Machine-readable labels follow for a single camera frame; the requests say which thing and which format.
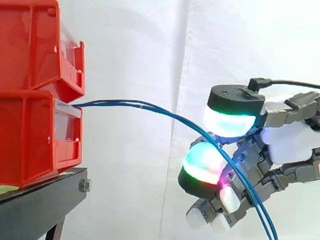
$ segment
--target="white fabric background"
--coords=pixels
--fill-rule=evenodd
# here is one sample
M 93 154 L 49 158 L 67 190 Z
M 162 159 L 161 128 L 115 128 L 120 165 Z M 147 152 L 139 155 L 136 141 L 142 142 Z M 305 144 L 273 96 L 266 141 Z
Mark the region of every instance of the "white fabric background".
M 79 102 L 149 101 L 202 125 L 209 90 L 251 77 L 320 84 L 316 0 L 60 0 L 85 42 Z M 268 97 L 305 89 L 263 91 Z M 191 230 L 196 198 L 179 187 L 197 135 L 171 119 L 129 108 L 84 110 L 83 166 L 92 190 L 66 218 L 66 240 L 266 239 L 254 210 L 222 236 Z M 281 240 L 319 239 L 319 183 L 297 184 L 265 204 Z

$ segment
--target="glowing fingertip sensor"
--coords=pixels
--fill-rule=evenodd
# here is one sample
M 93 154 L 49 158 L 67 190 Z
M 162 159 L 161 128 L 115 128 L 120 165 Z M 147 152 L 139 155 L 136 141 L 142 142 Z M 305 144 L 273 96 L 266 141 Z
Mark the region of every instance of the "glowing fingertip sensor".
M 211 89 L 204 124 L 213 134 L 236 138 L 247 134 L 261 116 L 265 97 L 244 85 L 217 85 Z

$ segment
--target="white plastic part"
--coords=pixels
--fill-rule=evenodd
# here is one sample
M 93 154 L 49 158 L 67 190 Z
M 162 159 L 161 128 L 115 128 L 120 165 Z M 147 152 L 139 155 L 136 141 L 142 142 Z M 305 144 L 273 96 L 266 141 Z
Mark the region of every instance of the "white plastic part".
M 191 229 L 199 229 L 207 224 L 198 208 L 192 208 L 186 215 L 186 222 Z
M 72 140 L 74 138 L 74 119 L 81 117 L 81 110 L 58 99 L 55 100 L 54 107 L 55 139 L 60 141 Z
M 230 186 L 222 188 L 219 192 L 220 200 L 228 213 L 234 213 L 241 205 L 235 191 Z
M 210 225 L 216 234 L 222 234 L 230 229 L 230 225 L 222 213 L 218 213 Z
M 272 162 L 278 165 L 306 161 L 311 157 L 312 149 L 320 147 L 320 132 L 302 121 L 265 127 L 260 135 L 268 145 Z

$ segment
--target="blue cable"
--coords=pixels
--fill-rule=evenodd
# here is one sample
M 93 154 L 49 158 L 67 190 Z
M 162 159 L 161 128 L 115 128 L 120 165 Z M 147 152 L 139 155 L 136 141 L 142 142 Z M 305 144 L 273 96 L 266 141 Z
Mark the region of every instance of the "blue cable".
M 245 189 L 247 190 L 247 193 L 252 200 L 252 204 L 254 205 L 254 207 L 257 211 L 257 214 L 261 220 L 261 223 L 265 229 L 265 232 L 266 232 L 268 238 L 270 240 L 272 239 L 271 235 L 269 233 L 269 230 L 266 226 L 265 220 L 263 219 L 263 217 L 261 215 L 259 207 L 261 208 L 262 212 L 265 215 L 265 218 L 270 226 L 270 229 L 272 231 L 272 235 L 273 235 L 274 239 L 278 240 L 278 235 L 277 235 L 275 226 L 274 226 L 266 208 L 264 207 L 258 193 L 256 192 L 254 186 L 251 184 L 251 182 L 248 179 L 248 177 L 246 176 L 246 174 L 235 164 L 235 162 L 229 157 L 229 155 L 218 146 L 218 144 L 212 139 L 212 137 L 205 130 L 203 130 L 200 126 L 196 125 L 192 121 L 190 121 L 182 116 L 171 113 L 162 107 L 156 106 L 154 104 L 151 104 L 151 103 L 148 103 L 145 101 L 139 101 L 139 100 L 124 100 L 124 99 L 96 100 L 96 101 L 90 101 L 90 102 L 86 102 L 86 103 L 82 103 L 82 104 L 75 104 L 73 106 L 76 108 L 80 108 L 80 107 L 113 107 L 113 106 L 126 106 L 126 107 L 140 108 L 140 109 L 149 110 L 149 111 L 152 111 L 155 113 L 167 115 L 167 116 L 172 117 L 172 118 L 178 120 L 179 122 L 185 124 L 186 126 L 192 128 L 193 130 L 195 130 L 196 132 L 201 134 L 214 147 L 216 147 L 217 150 L 220 152 L 220 154 L 224 157 L 224 159 L 232 166 L 235 173 L 238 175 L 239 179 L 241 180 L 242 184 L 244 185 Z

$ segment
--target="red plastic drawer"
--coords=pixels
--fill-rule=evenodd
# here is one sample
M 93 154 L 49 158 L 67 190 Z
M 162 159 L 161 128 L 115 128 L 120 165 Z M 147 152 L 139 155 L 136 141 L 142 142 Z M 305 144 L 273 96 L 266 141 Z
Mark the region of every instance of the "red plastic drawer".
M 0 185 L 26 187 L 81 163 L 82 111 L 45 90 L 0 92 Z
M 56 0 L 0 0 L 0 32 L 1 91 L 49 90 L 65 103 L 84 95 L 84 43 Z

